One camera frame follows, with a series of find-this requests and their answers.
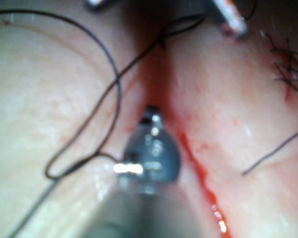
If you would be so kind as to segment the right arm needle driver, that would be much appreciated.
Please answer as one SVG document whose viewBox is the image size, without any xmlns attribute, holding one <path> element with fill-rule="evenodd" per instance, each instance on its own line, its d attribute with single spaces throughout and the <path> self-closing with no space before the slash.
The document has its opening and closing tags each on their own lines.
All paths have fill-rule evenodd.
<svg viewBox="0 0 298 238">
<path fill-rule="evenodd" d="M 154 194 L 179 177 L 181 156 L 163 124 L 139 123 L 125 148 L 122 161 L 114 165 L 123 189 Z"/>
</svg>

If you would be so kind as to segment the right arm needle driver jaw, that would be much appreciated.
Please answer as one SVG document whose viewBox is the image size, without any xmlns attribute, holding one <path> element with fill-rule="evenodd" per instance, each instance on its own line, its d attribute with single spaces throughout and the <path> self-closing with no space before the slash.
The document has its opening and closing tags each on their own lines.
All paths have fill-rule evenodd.
<svg viewBox="0 0 298 238">
<path fill-rule="evenodd" d="M 160 108 L 147 106 L 142 116 L 142 124 L 163 124 Z"/>
</svg>

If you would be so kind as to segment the left arm needle driver jaw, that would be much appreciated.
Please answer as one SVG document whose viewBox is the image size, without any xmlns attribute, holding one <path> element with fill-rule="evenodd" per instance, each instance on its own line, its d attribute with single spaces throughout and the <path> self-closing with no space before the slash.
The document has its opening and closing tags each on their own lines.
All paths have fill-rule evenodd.
<svg viewBox="0 0 298 238">
<path fill-rule="evenodd" d="M 100 10 L 106 6 L 107 0 L 86 0 L 85 4 L 89 9 Z"/>
<path fill-rule="evenodd" d="M 231 37 L 242 37 L 247 33 L 246 23 L 232 0 L 212 0 L 224 19 L 223 31 Z"/>
</svg>

